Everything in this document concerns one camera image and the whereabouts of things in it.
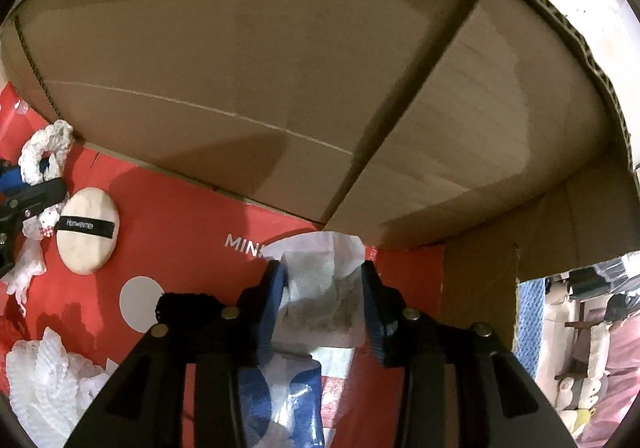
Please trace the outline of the cream knitted rope scrunchie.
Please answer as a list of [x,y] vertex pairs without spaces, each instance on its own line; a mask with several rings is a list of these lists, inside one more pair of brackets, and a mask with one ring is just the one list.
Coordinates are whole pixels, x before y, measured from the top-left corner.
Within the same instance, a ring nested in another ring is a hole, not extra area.
[[[37,130],[23,145],[17,161],[22,180],[29,186],[37,186],[62,178],[74,144],[73,131],[74,128],[63,119]],[[47,207],[39,216],[26,219],[23,223],[24,236],[38,241],[50,237],[69,197],[65,194],[60,203]]]

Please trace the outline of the black fuzzy scrunchie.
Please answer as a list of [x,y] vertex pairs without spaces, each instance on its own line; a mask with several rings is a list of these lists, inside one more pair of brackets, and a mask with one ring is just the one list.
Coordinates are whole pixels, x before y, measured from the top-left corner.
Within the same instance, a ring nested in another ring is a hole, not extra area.
[[155,307],[156,321],[168,327],[204,327],[239,316],[238,307],[226,306],[215,296],[202,293],[164,293]]

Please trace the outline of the white crumpled tissue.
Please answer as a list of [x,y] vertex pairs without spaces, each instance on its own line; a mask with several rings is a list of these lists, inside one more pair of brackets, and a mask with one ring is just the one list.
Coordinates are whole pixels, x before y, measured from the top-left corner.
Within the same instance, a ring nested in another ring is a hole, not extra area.
[[40,242],[27,238],[17,255],[15,266],[1,278],[6,294],[13,295],[21,315],[26,316],[28,289],[32,279],[47,271]]

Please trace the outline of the beige round powder puff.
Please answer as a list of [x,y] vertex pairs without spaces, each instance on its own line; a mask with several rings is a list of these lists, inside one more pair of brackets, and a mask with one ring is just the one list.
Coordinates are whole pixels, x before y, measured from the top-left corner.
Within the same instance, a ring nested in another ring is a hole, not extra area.
[[119,212],[102,189],[76,192],[66,203],[55,227],[56,246],[63,264],[76,275],[92,275],[114,252]]

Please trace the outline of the blue knitted blanket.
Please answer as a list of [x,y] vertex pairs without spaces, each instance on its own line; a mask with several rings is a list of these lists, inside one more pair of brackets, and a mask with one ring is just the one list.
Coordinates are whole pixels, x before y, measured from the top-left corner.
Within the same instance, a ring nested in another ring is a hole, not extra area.
[[518,297],[516,299],[518,316],[516,316],[513,353],[525,371],[535,379],[544,327],[546,280],[521,282],[516,296]]

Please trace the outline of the white mesh bath pouf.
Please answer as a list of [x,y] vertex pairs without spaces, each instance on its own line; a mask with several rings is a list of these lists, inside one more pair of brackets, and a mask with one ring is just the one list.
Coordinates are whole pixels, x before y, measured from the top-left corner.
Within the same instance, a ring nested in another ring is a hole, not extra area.
[[62,447],[118,367],[69,352],[46,327],[42,338],[17,341],[4,358],[11,409],[36,446]]

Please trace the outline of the cardboard box red lining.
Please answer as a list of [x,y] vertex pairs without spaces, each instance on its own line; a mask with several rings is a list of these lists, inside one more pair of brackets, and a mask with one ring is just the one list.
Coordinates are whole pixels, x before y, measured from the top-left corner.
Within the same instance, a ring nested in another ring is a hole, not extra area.
[[620,104],[548,0],[17,0],[2,62],[34,119],[81,145],[75,188],[122,219],[96,275],[58,252],[32,288],[48,325],[103,361],[139,341],[122,285],[234,303],[274,240],[359,237],[383,283],[423,310],[410,354],[446,345],[450,380],[484,397],[435,416],[367,347],[326,379],[339,447],[561,447],[572,439],[509,359],[473,353],[485,321],[510,343],[519,282],[632,251],[639,198]]

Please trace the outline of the blue white plastic pouch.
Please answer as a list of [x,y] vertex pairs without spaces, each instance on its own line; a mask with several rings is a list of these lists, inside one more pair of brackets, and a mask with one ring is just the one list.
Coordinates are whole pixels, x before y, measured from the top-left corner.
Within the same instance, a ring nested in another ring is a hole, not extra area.
[[323,447],[321,364],[274,353],[239,372],[239,398],[249,447]]

